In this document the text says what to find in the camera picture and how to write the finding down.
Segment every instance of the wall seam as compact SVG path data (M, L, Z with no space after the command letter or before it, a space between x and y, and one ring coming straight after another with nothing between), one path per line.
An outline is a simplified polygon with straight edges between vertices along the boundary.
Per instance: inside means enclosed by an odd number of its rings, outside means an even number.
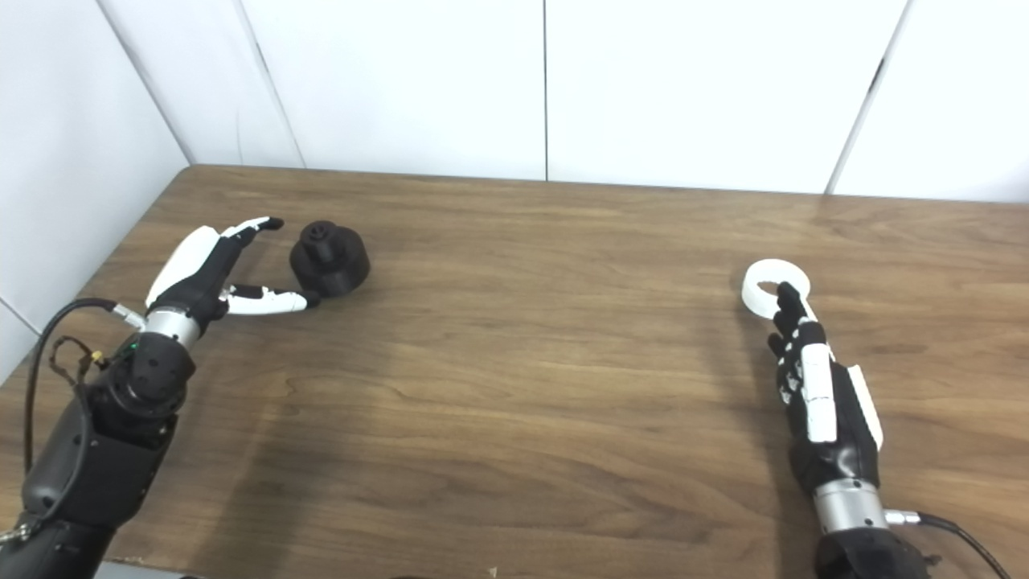
M39 337L40 331L37 330L36 327L33 326L32 323L29 322L29 319L27 319L24 316L22 316L22 314L20 312L17 312L14 309L14 306L10 305L10 303L5 298L3 298L2 296L0 296L0 306L3 306L4 309L6 309L7 312L9 312L11 316L13 316L14 318L16 318L19 322L21 322L22 324L24 324L26 328L28 328L33 334L36 335L36 337Z
M272 99L275 101L276 111L279 113L279 118L286 125L286 130L289 131L289 138L293 143L293 150L296 152L296 156L300 159L300 166L305 169L308 168L308 161L304 158L304 151L300 150L300 143L296 140L296 133L293 132L293 124L289 121L289 115L286 113L286 107L282 104L282 97L279 96L279 87L275 84L275 79L272 77L272 70L268 66L268 61L264 60L264 52L260 49L260 44L257 42L257 35L254 33L253 25L250 23L250 15L247 14L247 8L243 5L243 0L233 0L233 4L236 6L236 13L240 19L240 24L243 26L243 33L247 37L247 42L250 44L250 49L254 53L254 58L257 59L258 68L260 69L261 78L264 80L264 85L272 93Z
M847 160L850 158L850 152L854 148L854 143L857 142L857 138L861 134L861 128L864 125L864 119L868 115L868 111L872 110L872 105L876 100L876 96L879 94L879 87L883 83L883 78L886 76L886 71L890 67L890 62L893 60L893 51L896 48L896 44L902 30L908 22L908 15L911 12L911 7L915 4L916 0L907 0L904 2L903 8L900 10L900 16L897 19L897 24L893 28L893 34L890 35L890 39L886 42L886 49L883 51L883 58L879 61L879 66L876 68L876 74L872 77L872 82L868 84L868 89L864 94L864 100L861 101L861 106L857 109L857 116L854 118L854 123L850 128L850 133L847 134L847 140L843 143L843 149L840 151L840 156L837 157L836 166L832 167L832 173L829 174L829 180L825 183L824 194L833 194L836 192L837 183L840 181L840 176L843 174L844 169L847 166Z
M139 59L139 55L137 55L136 50L129 45L129 41L126 39L125 35L121 34L120 28L116 24L115 19L111 15L110 11L108 11L107 6L104 5L103 0L96 0L96 4L97 7L100 8L100 13L104 15L104 20L107 21L107 26L110 27L114 37L117 38L118 44L121 45L121 49L125 50L126 57L129 58L129 63L132 64L133 68L136 70L136 75L139 76L140 82L143 83L146 94L150 96L153 106L156 107L157 113L161 114L161 118L165 121L165 124L168 126L168 131L172 134L172 138L175 139L175 143L179 145L182 155L186 157L186 162L189 165L196 165L197 155L193 154L189 145L185 143L181 133L176 130L175 123L172 122L168 111L166 111L165 107L162 106L161 100L157 98L156 89L153 86L153 81L151 80L149 73L147 73L146 67L143 66L142 61Z

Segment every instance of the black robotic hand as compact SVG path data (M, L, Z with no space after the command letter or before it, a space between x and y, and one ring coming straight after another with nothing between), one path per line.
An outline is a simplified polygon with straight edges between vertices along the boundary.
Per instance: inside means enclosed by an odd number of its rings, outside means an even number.
M882 430L860 369L836 362L824 328L792 285L780 283L777 293L779 333L769 336L769 347L778 358L776 384L793 435L793 476L809 495L841 479L878 487Z
M918 549L894 535L879 500L882 429L864 377L832 356L825 329L788 282L777 288L776 384L793 441L789 465L823 537L819 579L928 579Z

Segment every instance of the white wall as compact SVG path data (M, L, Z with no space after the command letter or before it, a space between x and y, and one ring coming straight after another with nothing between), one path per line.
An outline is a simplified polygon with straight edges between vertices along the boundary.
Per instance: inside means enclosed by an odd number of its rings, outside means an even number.
M0 381L184 166L96 4L0 0Z
M1029 3L916 0L836 192L1029 202Z
M544 177L538 0L245 0L308 166Z
M137 61L190 161L304 166L242 4L98 2Z
M549 176L823 192L903 0L548 0Z

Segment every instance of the robot finger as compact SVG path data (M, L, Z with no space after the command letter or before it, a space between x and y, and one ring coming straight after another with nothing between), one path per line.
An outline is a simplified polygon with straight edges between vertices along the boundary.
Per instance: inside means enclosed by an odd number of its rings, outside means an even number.
M279 217L255 217L253 219L247 219L238 225L233 225L225 230L221 231L221 237L227 237L230 239L236 239L239 241L240 245L246 247L250 245L250 242L254 240L254 237L258 232L270 229L275 230L282 228L282 225L286 221L280 219Z
M262 285L232 285L225 301L228 314L237 316L268 316L317 307L321 297L315 292L290 292Z

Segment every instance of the metal connector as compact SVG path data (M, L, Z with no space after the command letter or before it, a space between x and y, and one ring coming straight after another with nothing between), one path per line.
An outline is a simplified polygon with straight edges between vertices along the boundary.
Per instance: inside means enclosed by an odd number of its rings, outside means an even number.
M132 326L136 330L142 331L146 328L146 319L136 314L135 312L122 306L121 304L114 306L114 310L111 311L111 315L117 317L122 322L125 322L129 326Z
M903 524L919 524L922 522L922 517L918 515L915 511L898 511L896 509L884 509L883 516L886 517L886 523L891 527L900 527Z

